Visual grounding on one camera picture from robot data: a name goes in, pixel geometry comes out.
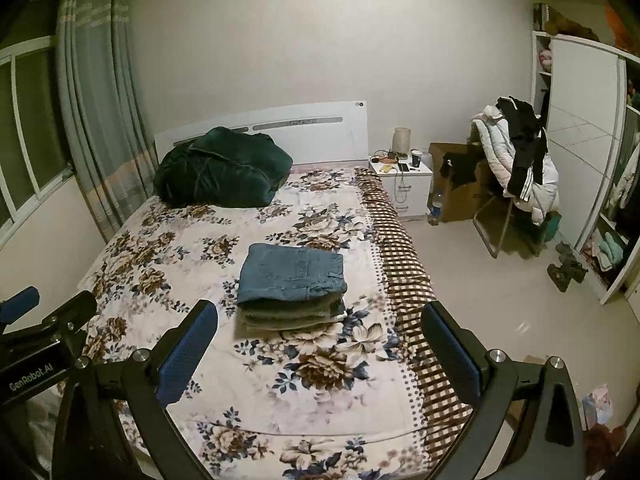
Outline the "dark green velvet comforter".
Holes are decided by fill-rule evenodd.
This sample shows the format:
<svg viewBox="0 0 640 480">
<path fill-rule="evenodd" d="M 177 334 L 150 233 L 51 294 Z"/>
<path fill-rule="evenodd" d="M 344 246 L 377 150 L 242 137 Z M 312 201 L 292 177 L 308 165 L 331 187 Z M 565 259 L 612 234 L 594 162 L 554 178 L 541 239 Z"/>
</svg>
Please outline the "dark green velvet comforter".
<svg viewBox="0 0 640 480">
<path fill-rule="evenodd" d="M 216 127 L 176 145 L 163 158 L 154 188 L 166 205 L 258 208 L 285 184 L 292 157 L 263 133 Z"/>
</svg>

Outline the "large brown cardboard box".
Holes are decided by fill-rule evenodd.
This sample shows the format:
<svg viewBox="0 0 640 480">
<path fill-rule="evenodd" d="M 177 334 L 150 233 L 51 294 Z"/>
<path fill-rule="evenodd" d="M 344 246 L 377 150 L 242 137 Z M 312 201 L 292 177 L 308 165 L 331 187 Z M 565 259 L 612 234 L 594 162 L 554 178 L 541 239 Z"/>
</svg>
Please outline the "large brown cardboard box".
<svg viewBox="0 0 640 480">
<path fill-rule="evenodd" d="M 441 222 L 471 220 L 491 198 L 492 172 L 476 144 L 432 143 L 432 201 L 442 204 Z"/>
</svg>

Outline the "dark cup on nightstand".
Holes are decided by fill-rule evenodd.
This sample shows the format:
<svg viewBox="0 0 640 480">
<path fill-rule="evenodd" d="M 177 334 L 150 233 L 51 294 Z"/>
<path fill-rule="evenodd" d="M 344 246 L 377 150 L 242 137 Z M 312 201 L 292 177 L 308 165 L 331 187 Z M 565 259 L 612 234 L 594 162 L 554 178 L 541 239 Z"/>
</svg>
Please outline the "dark cup on nightstand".
<svg viewBox="0 0 640 480">
<path fill-rule="evenodd" d="M 411 156 L 411 166 L 413 168 L 419 168 L 422 162 L 422 152 L 419 150 L 412 150 L 410 152 Z"/>
</svg>

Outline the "dark slippers on floor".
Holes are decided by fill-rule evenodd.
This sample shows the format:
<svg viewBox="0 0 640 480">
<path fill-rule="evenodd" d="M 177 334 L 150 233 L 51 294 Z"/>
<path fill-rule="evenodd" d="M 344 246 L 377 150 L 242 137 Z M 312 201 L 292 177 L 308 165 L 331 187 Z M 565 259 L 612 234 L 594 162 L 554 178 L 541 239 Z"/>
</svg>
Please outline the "dark slippers on floor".
<svg viewBox="0 0 640 480">
<path fill-rule="evenodd" d="M 571 281 L 582 284 L 585 281 L 587 270 L 575 258 L 573 249 L 566 243 L 555 246 L 559 255 L 559 264 L 549 264 L 547 274 L 559 292 L 566 292 Z"/>
</svg>

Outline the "white sliding wardrobe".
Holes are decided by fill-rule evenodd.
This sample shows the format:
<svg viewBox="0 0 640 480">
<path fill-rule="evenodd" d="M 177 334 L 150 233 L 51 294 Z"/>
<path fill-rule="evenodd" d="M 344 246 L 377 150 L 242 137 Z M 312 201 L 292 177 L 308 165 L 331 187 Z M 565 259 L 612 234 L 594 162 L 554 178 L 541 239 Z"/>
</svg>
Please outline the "white sliding wardrobe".
<svg viewBox="0 0 640 480">
<path fill-rule="evenodd" d="M 532 102 L 546 116 L 559 171 L 559 234 L 588 269 L 602 304 L 639 259 L 620 230 L 639 175 L 638 56 L 573 36 L 533 32 Z"/>
</svg>

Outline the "black clothes on chair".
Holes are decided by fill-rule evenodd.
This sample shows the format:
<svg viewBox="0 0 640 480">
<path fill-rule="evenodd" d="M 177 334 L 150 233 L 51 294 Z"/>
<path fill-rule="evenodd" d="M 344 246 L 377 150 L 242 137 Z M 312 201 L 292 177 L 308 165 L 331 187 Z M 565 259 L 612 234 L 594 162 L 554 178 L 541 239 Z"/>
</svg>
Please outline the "black clothes on chair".
<svg viewBox="0 0 640 480">
<path fill-rule="evenodd" d="M 547 138 L 538 117 L 529 104 L 509 96 L 497 100 L 497 107 L 506 118 L 509 138 L 515 148 L 508 192 L 519 200 L 526 200 L 533 184 L 541 184 L 544 176 L 544 156 Z"/>
</svg>

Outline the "blue denim jeans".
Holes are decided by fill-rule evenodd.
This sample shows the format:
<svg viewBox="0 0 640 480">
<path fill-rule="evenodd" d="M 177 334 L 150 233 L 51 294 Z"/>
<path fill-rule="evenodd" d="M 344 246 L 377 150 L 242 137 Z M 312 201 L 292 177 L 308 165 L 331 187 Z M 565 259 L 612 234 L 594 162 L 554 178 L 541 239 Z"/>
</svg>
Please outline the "blue denim jeans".
<svg viewBox="0 0 640 480">
<path fill-rule="evenodd" d="M 311 247 L 251 244 L 239 278 L 239 306 L 308 302 L 347 292 L 344 259 Z"/>
</svg>

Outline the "grey folded fleece blanket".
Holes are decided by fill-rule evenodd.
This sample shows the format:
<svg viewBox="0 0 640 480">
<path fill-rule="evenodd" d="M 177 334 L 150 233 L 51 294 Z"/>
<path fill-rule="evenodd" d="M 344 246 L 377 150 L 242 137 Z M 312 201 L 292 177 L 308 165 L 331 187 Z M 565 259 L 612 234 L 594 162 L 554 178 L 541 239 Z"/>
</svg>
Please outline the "grey folded fleece blanket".
<svg viewBox="0 0 640 480">
<path fill-rule="evenodd" d="M 314 327 L 317 325 L 329 324 L 321 323 L 322 316 L 328 316 L 330 313 L 336 313 L 346 308 L 343 300 L 334 301 L 329 306 L 326 313 L 310 313 L 303 311 L 302 313 L 267 313 L 256 314 L 239 311 L 239 319 L 249 330 L 270 330 L 270 332 L 280 332 L 281 330 L 301 330 L 302 328 Z"/>
</svg>

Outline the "white folded cloth under fleece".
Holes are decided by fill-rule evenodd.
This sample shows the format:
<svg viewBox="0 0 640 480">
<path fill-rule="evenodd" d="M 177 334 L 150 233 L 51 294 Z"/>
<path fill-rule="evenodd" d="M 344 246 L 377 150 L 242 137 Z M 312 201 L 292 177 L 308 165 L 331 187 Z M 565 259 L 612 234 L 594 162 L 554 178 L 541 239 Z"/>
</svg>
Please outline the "white folded cloth under fleece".
<svg viewBox="0 0 640 480">
<path fill-rule="evenodd" d="M 341 322 L 343 318 L 346 318 L 346 313 L 344 310 L 341 310 L 336 313 L 330 313 L 328 316 L 322 316 L 322 318 L 320 318 L 320 322 L 336 323 L 336 322 Z"/>
</svg>

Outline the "white puffer jacket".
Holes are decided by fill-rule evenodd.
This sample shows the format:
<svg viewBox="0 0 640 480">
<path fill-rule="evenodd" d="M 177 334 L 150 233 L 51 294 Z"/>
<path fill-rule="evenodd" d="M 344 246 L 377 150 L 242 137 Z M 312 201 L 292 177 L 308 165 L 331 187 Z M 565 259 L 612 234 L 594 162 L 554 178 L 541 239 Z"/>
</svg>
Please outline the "white puffer jacket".
<svg viewBox="0 0 640 480">
<path fill-rule="evenodd" d="M 533 155 L 532 161 L 526 162 L 524 150 L 512 142 L 508 118 L 497 104 L 489 104 L 472 118 L 470 141 L 482 147 L 501 188 L 499 194 L 512 198 L 519 210 L 528 212 L 535 226 L 560 209 L 559 173 L 548 154 L 544 129 L 537 136 L 542 155 Z"/>
</svg>

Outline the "plastic water bottle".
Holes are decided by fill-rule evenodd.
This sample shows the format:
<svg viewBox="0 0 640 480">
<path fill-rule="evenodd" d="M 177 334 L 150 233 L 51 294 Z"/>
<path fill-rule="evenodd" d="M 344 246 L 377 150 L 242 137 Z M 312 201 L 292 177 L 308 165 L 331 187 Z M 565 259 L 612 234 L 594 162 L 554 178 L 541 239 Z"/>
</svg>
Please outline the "plastic water bottle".
<svg viewBox="0 0 640 480">
<path fill-rule="evenodd" d="M 442 191 L 436 191 L 432 197 L 427 221 L 431 226 L 438 226 L 442 218 Z"/>
</svg>

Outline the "beige table lamp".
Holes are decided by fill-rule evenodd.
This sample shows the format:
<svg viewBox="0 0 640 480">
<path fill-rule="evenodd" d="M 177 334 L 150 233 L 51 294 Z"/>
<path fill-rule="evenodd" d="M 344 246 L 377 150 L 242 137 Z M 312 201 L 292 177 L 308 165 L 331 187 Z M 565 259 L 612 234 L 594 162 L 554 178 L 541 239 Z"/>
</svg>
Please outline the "beige table lamp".
<svg viewBox="0 0 640 480">
<path fill-rule="evenodd" d="M 411 129 L 396 127 L 392 139 L 392 151 L 398 157 L 406 157 L 411 148 Z"/>
</svg>

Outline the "white bedside table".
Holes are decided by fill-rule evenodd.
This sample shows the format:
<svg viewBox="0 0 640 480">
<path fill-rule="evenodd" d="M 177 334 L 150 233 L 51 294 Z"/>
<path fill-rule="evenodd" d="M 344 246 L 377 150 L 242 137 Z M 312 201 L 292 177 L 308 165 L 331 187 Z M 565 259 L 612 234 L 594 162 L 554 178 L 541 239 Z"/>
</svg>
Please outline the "white bedside table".
<svg viewBox="0 0 640 480">
<path fill-rule="evenodd" d="M 428 213 L 433 171 L 424 162 L 413 167 L 408 159 L 386 164 L 381 157 L 371 157 L 370 168 L 382 181 L 384 190 L 400 218 L 420 218 Z"/>
</svg>

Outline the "metal folding chair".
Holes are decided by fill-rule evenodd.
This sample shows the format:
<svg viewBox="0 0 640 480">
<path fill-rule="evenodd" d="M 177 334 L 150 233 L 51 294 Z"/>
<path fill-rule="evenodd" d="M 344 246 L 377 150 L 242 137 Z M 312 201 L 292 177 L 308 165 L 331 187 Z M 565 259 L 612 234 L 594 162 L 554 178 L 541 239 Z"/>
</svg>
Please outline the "metal folding chair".
<svg viewBox="0 0 640 480">
<path fill-rule="evenodd" d="M 515 206 L 513 198 L 492 196 L 473 214 L 472 225 L 493 259 L 505 250 L 524 250 L 538 257 L 542 248 L 541 226 Z"/>
</svg>

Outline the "white bed headboard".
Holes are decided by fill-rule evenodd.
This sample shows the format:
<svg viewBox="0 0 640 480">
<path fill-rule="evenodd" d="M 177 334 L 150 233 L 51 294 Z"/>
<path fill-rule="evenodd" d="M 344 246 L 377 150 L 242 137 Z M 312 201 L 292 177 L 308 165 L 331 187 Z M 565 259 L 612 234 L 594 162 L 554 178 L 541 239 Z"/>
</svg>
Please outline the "white bed headboard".
<svg viewBox="0 0 640 480">
<path fill-rule="evenodd" d="M 158 158 L 215 127 L 271 136 L 295 165 L 356 162 L 369 157 L 368 112 L 363 101 L 308 103 L 217 115 L 154 136 Z"/>
</svg>

